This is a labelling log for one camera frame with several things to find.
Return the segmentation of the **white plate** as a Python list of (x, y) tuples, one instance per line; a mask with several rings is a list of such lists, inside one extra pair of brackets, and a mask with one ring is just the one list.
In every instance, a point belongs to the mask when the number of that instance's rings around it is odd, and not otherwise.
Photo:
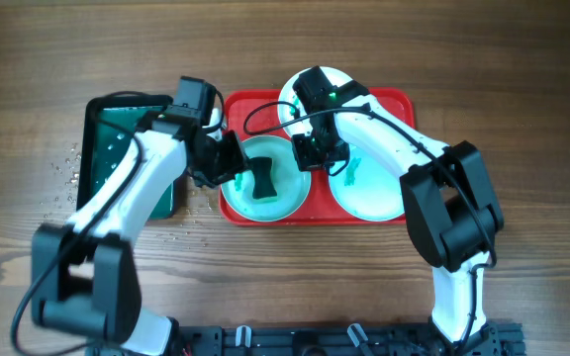
[[(341, 86), (351, 80), (351, 77), (348, 74), (336, 68), (321, 66), (321, 70), (330, 83), (335, 86)], [(301, 73), (303, 73), (303, 70), (290, 77), (278, 96), (279, 102), (285, 102), (285, 105), (278, 105), (277, 107), (277, 115), (280, 124), (285, 124), (294, 120), (294, 114), (296, 111), (299, 111), (300, 116), (306, 115), (304, 106), (293, 89), (293, 85)], [(284, 132), (288, 136), (292, 136), (294, 134), (309, 134), (311, 131), (312, 126), (308, 121), (301, 121), (284, 128)]]

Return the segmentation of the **green yellow sponge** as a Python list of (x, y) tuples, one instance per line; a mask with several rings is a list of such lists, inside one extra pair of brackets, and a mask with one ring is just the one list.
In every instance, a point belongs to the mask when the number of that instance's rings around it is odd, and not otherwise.
[(271, 179), (273, 160), (271, 157), (257, 156), (249, 160), (249, 166), (254, 179), (252, 198), (260, 200), (277, 196)]

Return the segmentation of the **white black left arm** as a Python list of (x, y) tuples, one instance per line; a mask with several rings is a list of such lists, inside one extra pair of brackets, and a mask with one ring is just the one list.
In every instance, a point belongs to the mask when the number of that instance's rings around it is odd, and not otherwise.
[(184, 173), (215, 188), (247, 170), (238, 135), (207, 114), (147, 112), (122, 131), (131, 144), (101, 189), (64, 225), (32, 239), (32, 285), (21, 308), (39, 327), (126, 355), (178, 355), (175, 319), (143, 307), (134, 247), (167, 187)]

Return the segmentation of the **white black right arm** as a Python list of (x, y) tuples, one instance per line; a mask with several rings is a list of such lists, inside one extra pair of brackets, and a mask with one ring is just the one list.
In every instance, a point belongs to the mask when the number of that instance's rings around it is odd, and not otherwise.
[(417, 132), (354, 80), (336, 86), (299, 77), (293, 90), (303, 107), (297, 120), (312, 125), (311, 134), (293, 138), (304, 169), (327, 162), (342, 141), (399, 179), (409, 237), (432, 268), (431, 323), (454, 353), (468, 352), (487, 322), (483, 275), (497, 264), (495, 237), (504, 225), (479, 150), (467, 141), (449, 145)]

